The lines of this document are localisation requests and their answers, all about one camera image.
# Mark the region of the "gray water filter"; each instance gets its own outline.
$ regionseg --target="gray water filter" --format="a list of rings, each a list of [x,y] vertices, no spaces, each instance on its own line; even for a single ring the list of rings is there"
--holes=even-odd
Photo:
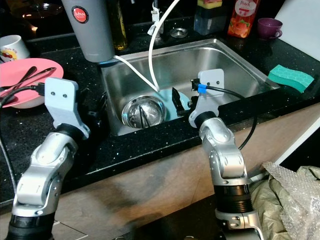
[[[106,0],[62,0],[85,59],[100,63],[112,59],[112,41]]]

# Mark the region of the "sink rim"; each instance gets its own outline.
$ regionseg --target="sink rim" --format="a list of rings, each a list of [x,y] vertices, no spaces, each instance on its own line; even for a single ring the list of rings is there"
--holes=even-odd
[[[238,55],[235,51],[233,51],[231,48],[229,48],[227,45],[225,45],[223,42],[221,42],[217,38],[188,42],[184,44],[155,49],[152,52],[152,56],[157,57],[161,55],[169,55],[172,53],[189,51],[192,49],[210,49],[210,50],[218,51],[224,54],[226,57],[230,58],[235,64],[237,64],[245,72],[251,75],[259,84],[267,84],[270,86],[271,89],[277,89],[279,87],[276,83],[270,81],[268,77],[264,73],[262,73],[259,69],[254,67],[252,64],[250,64],[243,57]],[[122,55],[121,57],[126,59],[129,62],[130,61],[136,62],[136,61],[147,59],[148,53],[149,53],[148,51],[141,51],[141,52]],[[105,65],[104,67],[101,67],[102,85],[105,91],[107,92],[108,97],[110,97],[110,91],[108,91],[107,77],[112,70],[118,67],[122,67],[123,65],[124,64],[122,62],[119,62],[117,59],[113,59],[109,61],[107,65]],[[107,104],[107,115],[109,118],[109,122],[112,122],[112,125],[114,126],[113,129],[114,128],[118,129],[117,131],[111,130],[111,133],[114,136],[122,136],[128,133],[142,130],[139,128],[132,128],[132,127],[123,125],[122,120],[119,119],[118,114],[116,113],[116,107],[112,107],[110,105],[112,104]]]

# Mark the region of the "white cable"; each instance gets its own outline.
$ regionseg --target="white cable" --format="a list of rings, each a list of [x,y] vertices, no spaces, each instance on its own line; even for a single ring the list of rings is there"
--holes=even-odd
[[[17,193],[17,184],[16,184],[16,179],[15,179],[15,172],[14,172],[14,169],[12,167],[12,163],[10,161],[10,158],[8,156],[8,153],[7,153],[7,149],[1,139],[1,136],[0,136],[0,147],[2,149],[2,152],[3,152],[3,156],[4,156],[4,159],[5,159],[5,163],[9,169],[9,174],[10,174],[10,178],[11,178],[11,183],[12,183],[12,187],[13,187],[13,191],[14,191],[14,194]]]
[[[174,7],[177,5],[177,3],[180,0],[174,0],[173,3],[171,3],[171,5],[169,6],[169,8],[165,11],[165,13],[163,14],[163,16],[161,17],[160,21],[157,23],[155,30],[152,34],[151,37],[151,41],[150,41],[150,46],[149,46],[149,54],[148,54],[148,61],[149,61],[149,70],[150,70],[150,74],[151,74],[151,78],[153,81],[154,86],[156,87],[157,90],[159,90],[159,85],[157,83],[156,80],[156,76],[154,73],[154,67],[152,65],[152,50],[154,48],[154,44],[155,44],[155,40],[156,40],[156,36],[161,28],[161,25],[164,23],[164,21],[166,20],[167,16],[170,14],[170,12],[172,11],[172,9],[174,9]]]
[[[156,92],[159,91],[159,87],[155,87],[148,79],[146,79],[134,66],[131,65],[131,63],[129,63],[127,60],[125,60],[124,58],[115,55],[113,57],[114,59],[117,59],[121,62],[123,62],[124,64],[126,64],[129,68],[131,68],[135,74],[137,74],[146,84],[148,84],[153,90],[155,90]]]

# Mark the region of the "pink plate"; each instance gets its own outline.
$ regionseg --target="pink plate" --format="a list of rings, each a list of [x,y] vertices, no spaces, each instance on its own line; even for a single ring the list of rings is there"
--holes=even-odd
[[[26,58],[20,59],[16,61],[9,61],[3,64],[0,64],[0,87],[1,86],[10,86],[18,83],[21,78],[26,74],[26,72],[32,67],[36,66],[37,71],[34,74],[41,72],[47,68],[54,67],[56,70],[52,72],[51,75],[40,75],[39,77],[31,78],[23,82],[21,87],[36,85],[37,83],[44,83],[47,77],[54,78],[62,78],[64,75],[64,70],[62,66],[52,60],[44,59],[44,58]],[[17,109],[27,109],[33,108],[45,102],[45,98],[43,96],[39,96],[36,91],[26,90],[18,92],[16,95],[16,99],[4,105],[4,108],[14,107]]]

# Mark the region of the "metal bowl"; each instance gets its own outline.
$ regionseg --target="metal bowl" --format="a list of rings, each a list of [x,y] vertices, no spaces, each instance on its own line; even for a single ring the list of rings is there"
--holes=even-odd
[[[137,129],[145,129],[161,124],[167,111],[163,101],[155,96],[141,95],[128,102],[122,110],[123,124]]]

